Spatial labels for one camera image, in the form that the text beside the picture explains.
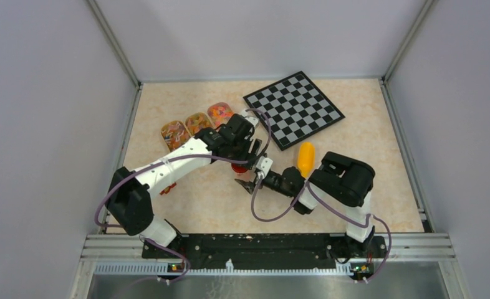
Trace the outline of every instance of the floor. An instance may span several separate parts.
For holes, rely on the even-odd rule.
[[[376,171],[372,192],[372,212],[393,232],[422,232],[418,208],[406,175],[392,124],[377,79],[313,80],[346,116],[340,122],[311,136],[315,146],[315,165],[327,151],[362,160]],[[137,168],[166,155],[168,148],[160,128],[172,121],[205,112],[218,102],[226,102],[239,112],[247,108],[243,96],[272,81],[184,82],[144,84],[130,137],[125,166]],[[266,140],[260,126],[256,138]],[[280,173],[296,165],[299,145],[280,151],[272,143],[267,151]],[[197,169],[177,182],[169,194],[153,199],[156,215],[170,221],[182,233],[297,233],[343,232],[344,221],[318,207],[309,215],[291,211],[271,223],[255,220],[250,195],[234,182],[235,173],[227,163],[216,162]],[[342,205],[328,198],[342,211]],[[260,217],[274,217],[289,205],[290,199],[262,189],[256,199]],[[378,232],[384,227],[376,225]],[[108,233],[122,233],[108,229]]]

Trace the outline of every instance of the black and white checkered board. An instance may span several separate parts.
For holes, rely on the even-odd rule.
[[[306,139],[344,118],[303,72],[297,72],[243,97],[251,108],[269,115],[272,139],[280,150]],[[262,124],[267,125],[258,113]]]

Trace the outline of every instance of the gray wall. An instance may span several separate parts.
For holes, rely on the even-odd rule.
[[[84,1],[0,1],[0,298],[68,296],[133,95]]]
[[[424,0],[99,0],[141,80],[381,76]]]
[[[391,86],[436,226],[490,298],[490,1],[440,1]]]

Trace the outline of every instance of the beige tabletop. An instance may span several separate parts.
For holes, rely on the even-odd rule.
[[[146,165],[166,155],[168,148],[161,127],[173,120],[184,120],[205,112],[218,102],[226,102],[239,112],[247,108],[243,96],[273,81],[185,82],[144,84],[130,137],[125,166]],[[376,172],[372,192],[372,212],[393,232],[422,232],[418,208],[405,166],[388,117],[377,79],[314,80],[346,116],[345,119],[309,137],[315,146],[315,166],[328,151],[362,160]],[[255,137],[266,141],[263,126]],[[285,151],[273,142],[267,153],[274,160],[272,169],[296,165],[299,145]],[[230,164],[215,162],[181,178],[169,194],[152,199],[156,215],[170,221],[183,233],[275,233],[343,232],[345,222],[318,206],[302,216],[291,211],[282,219],[263,223],[251,215],[251,196],[236,182]],[[329,197],[332,206],[342,205]],[[260,217],[279,215],[290,199],[266,188],[258,192],[256,212]],[[384,228],[377,224],[377,231]],[[122,233],[109,229],[108,233]]]

